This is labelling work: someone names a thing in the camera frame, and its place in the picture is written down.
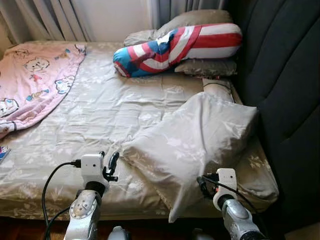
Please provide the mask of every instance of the pillowcase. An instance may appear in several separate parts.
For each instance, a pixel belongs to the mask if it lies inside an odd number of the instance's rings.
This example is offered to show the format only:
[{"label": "pillowcase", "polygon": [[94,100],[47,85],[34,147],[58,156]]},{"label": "pillowcase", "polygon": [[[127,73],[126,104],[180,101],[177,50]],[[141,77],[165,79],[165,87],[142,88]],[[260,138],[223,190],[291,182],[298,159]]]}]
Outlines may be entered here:
[{"label": "pillowcase", "polygon": [[203,91],[207,94],[223,99],[224,101],[234,103],[232,96],[232,83],[227,79],[214,80],[214,79],[202,79]]},{"label": "pillowcase", "polygon": [[229,12],[225,10],[194,10],[184,12],[174,19],[164,24],[159,30],[144,30],[129,34],[124,40],[124,46],[132,46],[143,44],[151,40],[156,40],[163,37],[171,30],[201,24],[220,24],[220,23],[233,23],[232,17]]},{"label": "pillowcase", "polygon": [[134,33],[129,34],[123,42],[124,46],[132,46],[137,44],[143,44],[148,41],[152,41],[155,38],[156,29],[152,30],[144,30],[144,31],[137,31]]},{"label": "pillowcase", "polygon": [[172,223],[203,198],[198,176],[235,165],[256,113],[255,107],[200,92],[170,117],[122,144],[122,155],[153,185],[170,209]]},{"label": "pillowcase", "polygon": [[176,73],[202,77],[232,76],[236,70],[237,64],[231,59],[187,59],[174,69]]},{"label": "pillowcase", "polygon": [[161,38],[171,30],[179,27],[221,23],[233,23],[229,12],[216,9],[187,11],[160,27],[154,36],[156,39]]}]

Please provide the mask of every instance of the cartoon character print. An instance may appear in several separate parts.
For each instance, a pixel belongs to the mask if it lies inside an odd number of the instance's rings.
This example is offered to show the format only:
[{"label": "cartoon character print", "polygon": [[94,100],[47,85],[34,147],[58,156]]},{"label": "cartoon character print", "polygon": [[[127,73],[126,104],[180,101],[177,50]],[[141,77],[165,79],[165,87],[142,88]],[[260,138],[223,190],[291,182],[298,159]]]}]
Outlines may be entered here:
[{"label": "cartoon character print", "polygon": [[19,105],[14,99],[5,98],[0,100],[0,118],[8,116],[19,109]]},{"label": "cartoon character print", "polygon": [[35,59],[28,61],[23,66],[33,73],[47,68],[49,66],[49,61],[41,57],[36,57]]},{"label": "cartoon character print", "polygon": [[75,76],[66,76],[63,79],[56,80],[54,83],[56,89],[58,90],[58,94],[66,94],[69,92],[74,80]]},{"label": "cartoon character print", "polygon": [[33,99],[39,98],[42,94],[48,94],[48,93],[49,93],[49,89],[41,90],[41,91],[38,91],[36,93],[32,93],[31,95],[27,96],[26,100],[30,102]]},{"label": "cartoon character print", "polygon": [[18,59],[24,59],[29,55],[29,51],[27,49],[20,48],[13,52],[13,56]]},{"label": "cartoon character print", "polygon": [[0,121],[0,133],[9,133],[17,129],[13,121]]},{"label": "cartoon character print", "polygon": [[56,56],[54,59],[58,60],[58,59],[69,58],[68,53],[70,53],[70,50],[68,48],[66,48],[63,53],[61,53],[60,55]]},{"label": "cartoon character print", "polygon": [[37,82],[38,80],[41,80],[42,77],[40,77],[36,74],[31,74],[31,77],[29,79],[33,79],[33,81]]}]

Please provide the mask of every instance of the cushion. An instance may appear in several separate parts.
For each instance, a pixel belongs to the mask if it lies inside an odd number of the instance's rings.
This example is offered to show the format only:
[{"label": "cushion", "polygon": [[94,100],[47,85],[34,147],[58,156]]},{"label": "cushion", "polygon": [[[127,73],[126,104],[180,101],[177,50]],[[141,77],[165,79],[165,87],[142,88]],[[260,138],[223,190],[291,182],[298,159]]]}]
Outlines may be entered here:
[{"label": "cushion", "polygon": [[237,64],[231,59],[187,59],[182,61],[174,71],[202,77],[220,77],[235,75],[236,69]]},{"label": "cushion", "polygon": [[247,144],[257,109],[200,92],[171,116],[122,145],[170,209],[169,222],[203,198],[196,178],[234,167]]},{"label": "cushion", "polygon": [[203,78],[203,91],[207,94],[234,103],[232,84],[227,79],[215,80]]},{"label": "cushion", "polygon": [[144,30],[144,31],[138,31],[129,34],[124,40],[124,46],[132,46],[132,45],[137,45],[137,44],[143,44],[145,42],[155,40],[155,32],[156,29],[152,30]]},{"label": "cushion", "polygon": [[231,15],[225,10],[203,9],[187,11],[160,27],[154,36],[158,39],[169,33],[171,30],[184,26],[232,22]]},{"label": "cushion", "polygon": [[125,77],[160,73],[189,58],[228,58],[242,42],[233,23],[184,26],[156,41],[123,47],[113,55],[114,66]]}]

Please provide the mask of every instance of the red white blue pillow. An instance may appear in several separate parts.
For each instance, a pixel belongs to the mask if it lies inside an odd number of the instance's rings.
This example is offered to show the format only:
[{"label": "red white blue pillow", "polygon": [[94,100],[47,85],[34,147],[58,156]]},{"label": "red white blue pillow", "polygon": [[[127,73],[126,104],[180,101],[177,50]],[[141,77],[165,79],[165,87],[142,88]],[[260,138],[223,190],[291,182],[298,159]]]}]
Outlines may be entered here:
[{"label": "red white blue pillow", "polygon": [[121,75],[139,77],[163,72],[185,59],[231,57],[241,42],[241,30],[233,23],[184,26],[154,41],[117,50],[113,63]]}]

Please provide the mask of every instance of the mattress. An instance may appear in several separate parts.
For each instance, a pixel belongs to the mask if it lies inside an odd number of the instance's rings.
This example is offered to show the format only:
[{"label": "mattress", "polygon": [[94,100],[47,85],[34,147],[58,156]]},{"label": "mattress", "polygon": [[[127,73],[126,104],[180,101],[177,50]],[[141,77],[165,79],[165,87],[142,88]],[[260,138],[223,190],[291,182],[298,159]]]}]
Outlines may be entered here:
[{"label": "mattress", "polygon": [[[36,44],[56,44],[54,41]],[[11,152],[0,164],[0,216],[42,219],[41,194],[52,170],[84,154],[105,151],[104,163],[121,143],[159,123],[194,94],[200,79],[176,73],[127,78],[113,65],[122,43],[87,43],[87,55],[65,99],[42,122],[7,135],[1,146]],[[233,89],[233,96],[240,102]],[[260,211],[276,201],[279,191],[259,140],[253,137],[235,167],[238,189]],[[155,189],[121,157],[103,196],[101,220],[167,218],[169,210]],[[83,188],[81,170],[60,168],[46,192],[49,216],[69,206]],[[211,200],[189,207],[183,217],[221,217]]]}]

